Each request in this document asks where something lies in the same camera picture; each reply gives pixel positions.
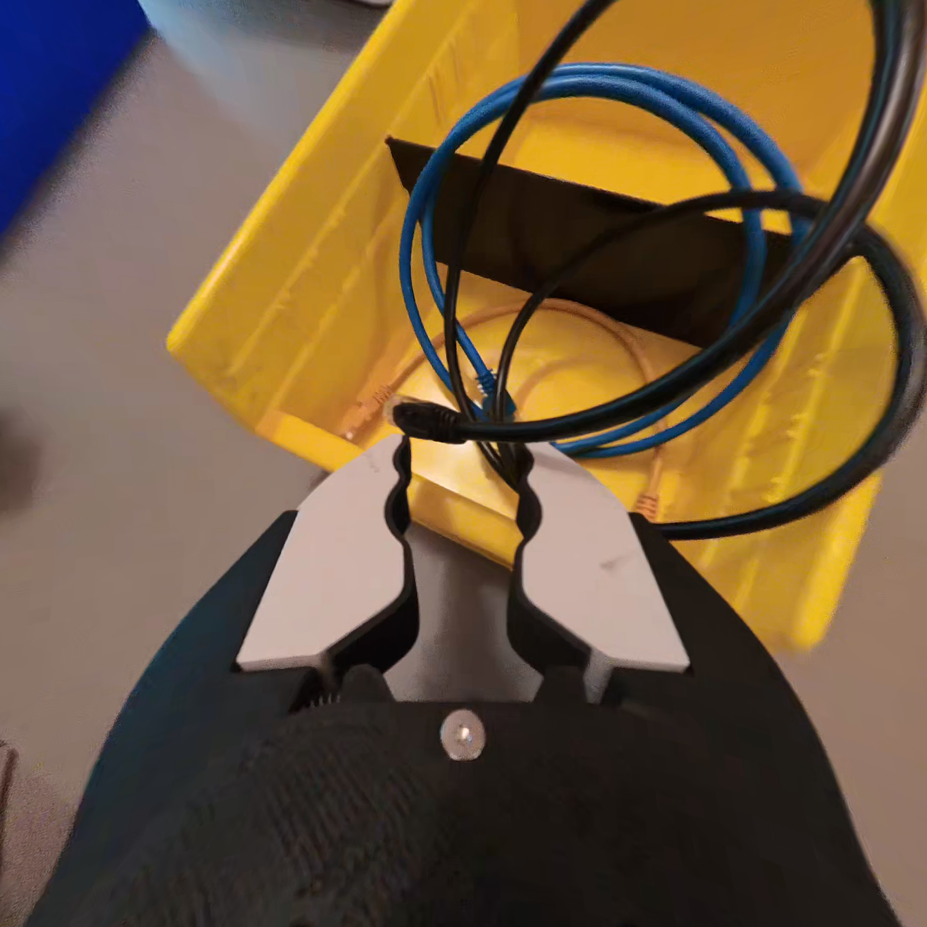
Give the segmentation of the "blue storage bin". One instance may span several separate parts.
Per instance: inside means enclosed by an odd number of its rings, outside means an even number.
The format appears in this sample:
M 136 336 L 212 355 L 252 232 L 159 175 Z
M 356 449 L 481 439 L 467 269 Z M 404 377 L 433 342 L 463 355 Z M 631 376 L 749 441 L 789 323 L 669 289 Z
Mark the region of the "blue storage bin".
M 149 30 L 136 1 L 1 3 L 1 232 Z

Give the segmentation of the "yellow storage bin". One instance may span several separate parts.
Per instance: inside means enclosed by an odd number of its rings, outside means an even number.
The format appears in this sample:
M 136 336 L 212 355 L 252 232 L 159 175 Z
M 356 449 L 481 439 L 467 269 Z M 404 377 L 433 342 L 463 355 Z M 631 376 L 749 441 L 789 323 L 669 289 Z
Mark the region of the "yellow storage bin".
M 167 348 L 227 411 L 328 471 L 390 432 L 389 388 L 451 404 L 402 303 L 400 231 L 416 174 L 458 119 L 540 58 L 579 2 L 397 2 L 175 326 Z M 677 74 L 765 129 L 805 191 L 837 189 L 875 63 L 869 2 L 617 2 L 570 62 Z M 501 166 L 668 204 L 726 189 L 679 130 L 618 101 L 544 102 Z M 529 293 L 464 272 L 461 322 L 495 367 Z M 539 419 L 613 400 L 698 347 L 629 323 L 642 363 L 589 310 L 541 309 L 511 392 Z M 785 501 L 840 465 L 889 395 L 893 336 L 863 261 L 797 311 L 769 366 L 662 453 L 584 460 L 626 505 L 655 494 L 670 522 Z

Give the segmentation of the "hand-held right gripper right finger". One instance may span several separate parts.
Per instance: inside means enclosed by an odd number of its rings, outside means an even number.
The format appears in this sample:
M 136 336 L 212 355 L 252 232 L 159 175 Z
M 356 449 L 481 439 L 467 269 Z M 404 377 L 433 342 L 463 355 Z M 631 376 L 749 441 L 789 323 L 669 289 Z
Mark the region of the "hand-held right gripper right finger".
M 624 504 L 550 443 L 518 484 L 507 633 L 542 675 L 569 667 L 587 699 L 620 668 L 683 673 L 689 655 Z

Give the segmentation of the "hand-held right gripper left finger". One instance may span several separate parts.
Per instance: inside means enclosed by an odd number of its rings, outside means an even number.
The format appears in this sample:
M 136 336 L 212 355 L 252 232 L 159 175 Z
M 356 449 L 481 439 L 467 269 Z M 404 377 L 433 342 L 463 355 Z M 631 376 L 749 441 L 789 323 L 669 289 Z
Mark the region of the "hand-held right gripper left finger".
M 407 491 L 411 446 L 388 435 L 307 495 L 272 569 L 239 668 L 394 666 L 419 630 Z

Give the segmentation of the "black bin divider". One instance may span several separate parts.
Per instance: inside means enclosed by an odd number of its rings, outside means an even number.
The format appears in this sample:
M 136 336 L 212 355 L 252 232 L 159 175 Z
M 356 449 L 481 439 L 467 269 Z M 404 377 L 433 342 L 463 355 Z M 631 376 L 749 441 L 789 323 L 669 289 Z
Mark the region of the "black bin divider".
M 655 203 L 499 166 L 481 199 L 463 270 L 526 293 Z M 609 244 L 554 291 L 620 322 L 704 348 L 733 317 L 746 269 L 743 225 L 676 215 Z

